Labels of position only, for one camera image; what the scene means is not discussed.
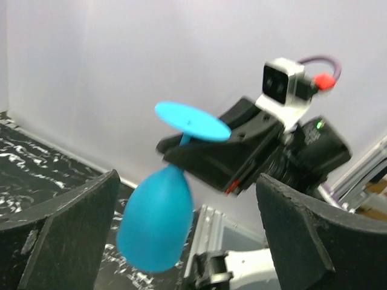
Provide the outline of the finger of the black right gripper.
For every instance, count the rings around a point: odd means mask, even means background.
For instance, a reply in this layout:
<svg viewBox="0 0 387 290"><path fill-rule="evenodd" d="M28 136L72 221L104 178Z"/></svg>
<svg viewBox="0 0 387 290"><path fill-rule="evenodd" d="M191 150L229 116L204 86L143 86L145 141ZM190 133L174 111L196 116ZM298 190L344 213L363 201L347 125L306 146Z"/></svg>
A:
<svg viewBox="0 0 387 290"><path fill-rule="evenodd" d="M266 147L282 136L283 124L266 116ZM247 168L253 153L163 153L163 159L187 171L214 189L225 192L231 183Z"/></svg>
<svg viewBox="0 0 387 290"><path fill-rule="evenodd" d="M250 99L239 99L219 120L232 131L227 141L216 143L193 137L179 149L183 135L178 134L160 140L156 150L159 153L255 153L265 149L266 112L257 108Z"/></svg>

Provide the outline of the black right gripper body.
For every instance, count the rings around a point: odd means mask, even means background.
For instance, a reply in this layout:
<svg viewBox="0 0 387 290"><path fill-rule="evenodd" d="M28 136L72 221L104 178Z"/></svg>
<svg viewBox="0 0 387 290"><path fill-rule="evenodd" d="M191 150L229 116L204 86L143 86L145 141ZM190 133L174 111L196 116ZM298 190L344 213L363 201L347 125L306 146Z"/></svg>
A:
<svg viewBox="0 0 387 290"><path fill-rule="evenodd" d="M268 149L262 150L248 162L247 168L225 190L225 194L238 195L254 184L264 173L290 186L299 185L300 173L293 150L301 146L301 122L297 122L290 132L274 140Z"/></svg>

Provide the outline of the blue wine glass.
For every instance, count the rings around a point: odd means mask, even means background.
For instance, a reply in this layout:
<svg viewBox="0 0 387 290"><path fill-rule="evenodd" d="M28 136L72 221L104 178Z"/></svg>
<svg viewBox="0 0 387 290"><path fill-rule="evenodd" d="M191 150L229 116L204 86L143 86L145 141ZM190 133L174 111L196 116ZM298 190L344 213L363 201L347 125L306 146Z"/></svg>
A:
<svg viewBox="0 0 387 290"><path fill-rule="evenodd" d="M231 135L223 121L188 105L161 101L155 113L182 132L179 146L191 138L221 142ZM117 249L139 271L167 271L181 257L193 218L194 202L184 172L169 164L149 175L132 192L117 233Z"/></svg>

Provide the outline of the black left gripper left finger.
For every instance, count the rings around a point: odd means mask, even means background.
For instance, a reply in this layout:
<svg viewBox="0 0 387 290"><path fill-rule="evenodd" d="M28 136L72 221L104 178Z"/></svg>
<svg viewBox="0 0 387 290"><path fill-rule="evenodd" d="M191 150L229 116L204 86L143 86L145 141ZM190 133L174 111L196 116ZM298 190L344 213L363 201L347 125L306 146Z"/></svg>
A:
<svg viewBox="0 0 387 290"><path fill-rule="evenodd" d="M1 289L93 289L119 193L116 170L1 218Z"/></svg>

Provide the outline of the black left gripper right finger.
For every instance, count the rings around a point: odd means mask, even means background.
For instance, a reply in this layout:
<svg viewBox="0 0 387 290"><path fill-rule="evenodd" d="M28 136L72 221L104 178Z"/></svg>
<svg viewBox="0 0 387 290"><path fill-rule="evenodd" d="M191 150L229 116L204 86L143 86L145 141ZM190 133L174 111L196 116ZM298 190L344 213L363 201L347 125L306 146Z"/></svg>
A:
<svg viewBox="0 0 387 290"><path fill-rule="evenodd" d="M282 289L386 289L386 222L262 174L259 211Z"/></svg>

